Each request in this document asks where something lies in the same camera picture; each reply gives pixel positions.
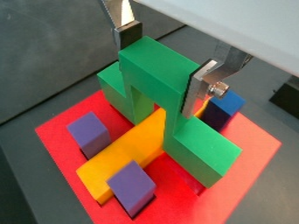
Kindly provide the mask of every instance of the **dark blue block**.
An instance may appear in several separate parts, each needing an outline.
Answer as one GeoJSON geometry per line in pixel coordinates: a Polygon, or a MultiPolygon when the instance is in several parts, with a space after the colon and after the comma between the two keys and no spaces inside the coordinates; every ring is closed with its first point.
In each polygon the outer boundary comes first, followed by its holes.
{"type": "Polygon", "coordinates": [[[230,90],[222,100],[215,97],[210,100],[200,119],[220,132],[244,103],[246,100],[230,90]]]}
{"type": "Polygon", "coordinates": [[[93,112],[88,112],[79,120],[71,123],[68,131],[87,159],[96,156],[111,144],[108,129],[93,112]]]}
{"type": "Polygon", "coordinates": [[[227,92],[227,95],[219,100],[212,97],[210,100],[230,116],[234,116],[246,104],[246,100],[232,91],[227,92]]]}
{"type": "Polygon", "coordinates": [[[132,161],[107,183],[128,215],[135,217],[155,196],[155,182],[132,161]]]}

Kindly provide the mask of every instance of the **green l-shaped block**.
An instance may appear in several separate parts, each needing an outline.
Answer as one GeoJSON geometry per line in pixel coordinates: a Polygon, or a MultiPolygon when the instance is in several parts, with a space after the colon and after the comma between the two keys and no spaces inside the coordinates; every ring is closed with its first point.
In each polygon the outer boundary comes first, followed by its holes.
{"type": "Polygon", "coordinates": [[[153,112],[155,103],[164,108],[163,149],[211,187],[227,173],[242,149],[199,118],[187,119],[180,113],[190,74],[199,66],[143,37],[119,52],[119,63],[97,77],[107,100],[133,124],[153,112]]]}

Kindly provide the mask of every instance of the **yellow block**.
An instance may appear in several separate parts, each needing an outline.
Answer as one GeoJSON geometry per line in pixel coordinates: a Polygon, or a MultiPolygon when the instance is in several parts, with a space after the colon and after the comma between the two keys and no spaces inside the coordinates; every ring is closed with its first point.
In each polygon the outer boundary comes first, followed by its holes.
{"type": "Polygon", "coordinates": [[[163,153],[165,112],[159,108],[79,169],[100,205],[113,196],[107,180],[135,160],[144,168],[163,153]]]}
{"type": "Polygon", "coordinates": [[[204,109],[206,109],[207,106],[208,106],[210,100],[211,100],[211,99],[208,99],[207,101],[204,101],[204,103],[202,104],[200,109],[199,109],[198,112],[195,113],[195,116],[196,116],[198,118],[200,118],[200,119],[202,119],[202,114],[203,114],[203,112],[204,112],[204,109]]]}

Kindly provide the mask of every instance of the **purple cube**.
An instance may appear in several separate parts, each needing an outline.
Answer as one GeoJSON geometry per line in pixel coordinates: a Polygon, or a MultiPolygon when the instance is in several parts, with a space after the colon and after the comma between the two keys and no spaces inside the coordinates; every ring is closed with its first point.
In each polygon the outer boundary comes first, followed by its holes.
{"type": "Polygon", "coordinates": [[[87,159],[96,156],[111,144],[108,129],[93,112],[88,112],[67,128],[87,159]]]}
{"type": "Polygon", "coordinates": [[[155,197],[155,182],[143,168],[132,161],[107,181],[131,218],[155,197]]]}

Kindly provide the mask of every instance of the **red square base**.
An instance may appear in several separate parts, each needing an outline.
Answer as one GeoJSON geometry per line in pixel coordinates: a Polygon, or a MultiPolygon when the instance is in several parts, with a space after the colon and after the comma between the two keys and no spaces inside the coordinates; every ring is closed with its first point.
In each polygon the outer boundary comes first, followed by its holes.
{"type": "Polygon", "coordinates": [[[71,137],[67,125],[89,111],[93,111],[105,124],[112,141],[133,127],[108,105],[101,91],[97,91],[43,124],[36,129],[36,133],[92,221],[143,224],[223,223],[275,155],[280,146],[279,141],[242,114],[236,114],[222,134],[243,149],[243,152],[226,177],[198,196],[159,157],[145,168],[145,172],[156,183],[156,199],[135,220],[131,220],[116,199],[112,199],[103,207],[99,206],[76,174],[77,168],[87,159],[80,153],[80,147],[71,137]]]}

